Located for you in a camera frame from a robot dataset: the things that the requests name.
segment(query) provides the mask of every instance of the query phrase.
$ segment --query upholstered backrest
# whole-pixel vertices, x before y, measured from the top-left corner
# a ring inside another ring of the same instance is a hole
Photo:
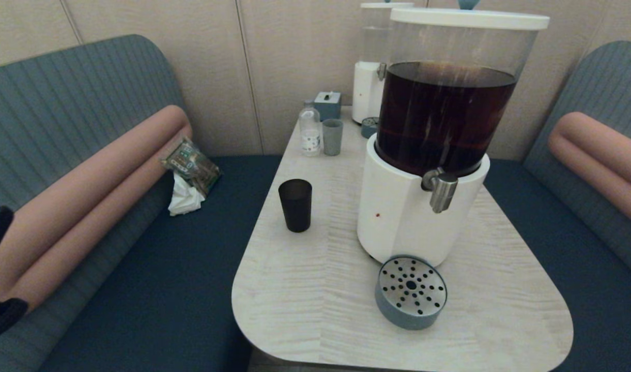
[[[0,67],[0,205],[19,209],[169,104],[184,108],[171,67],[138,35]],[[0,372],[41,365],[170,190],[170,178],[155,184],[51,298],[0,337]]]
[[[631,269],[631,221],[552,156],[547,139],[561,116],[582,112],[631,138],[631,42],[589,54],[571,75],[524,166]]]

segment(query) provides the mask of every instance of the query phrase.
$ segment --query white dispenser base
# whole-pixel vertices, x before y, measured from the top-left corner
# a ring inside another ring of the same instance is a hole
[[[355,87],[352,92],[352,119],[361,123],[365,118],[379,117],[384,93],[384,80],[379,80],[379,62],[355,64]]]
[[[433,193],[421,189],[422,177],[401,171],[377,155],[374,134],[366,145],[357,235],[363,249],[384,263],[413,256],[431,266],[446,259],[465,225],[488,170],[483,155],[476,172],[458,179],[451,205],[439,214],[429,205]]]

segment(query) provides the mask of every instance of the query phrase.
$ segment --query white table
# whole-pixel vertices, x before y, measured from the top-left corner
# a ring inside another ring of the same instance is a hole
[[[375,304],[380,263],[361,247],[356,218],[365,156],[344,108],[341,155],[287,145],[233,284],[233,312],[258,349],[282,360],[407,370],[550,370],[573,342],[570,312],[485,188],[438,267],[449,297],[434,325],[398,328]],[[313,185],[311,228],[285,228],[278,186]]]

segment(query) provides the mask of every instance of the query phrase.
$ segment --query wall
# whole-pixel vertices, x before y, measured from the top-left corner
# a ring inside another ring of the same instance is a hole
[[[282,153],[303,99],[333,89],[350,104],[362,2],[10,0],[0,2],[0,64],[79,40],[138,33],[154,41],[173,65],[195,140],[206,153]],[[455,7],[457,2],[416,4]],[[488,151],[519,160],[578,61],[611,40],[631,40],[631,0],[482,0],[478,9],[552,18],[538,36]]]

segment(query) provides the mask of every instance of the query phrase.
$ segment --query drink dispenser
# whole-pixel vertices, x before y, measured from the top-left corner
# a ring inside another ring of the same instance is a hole
[[[362,44],[355,64],[352,118],[360,123],[379,116],[384,75],[389,59],[391,9],[414,7],[414,3],[362,3]]]
[[[358,236],[378,261],[437,266],[490,168],[485,154],[549,18],[393,9],[378,132],[367,144]]]

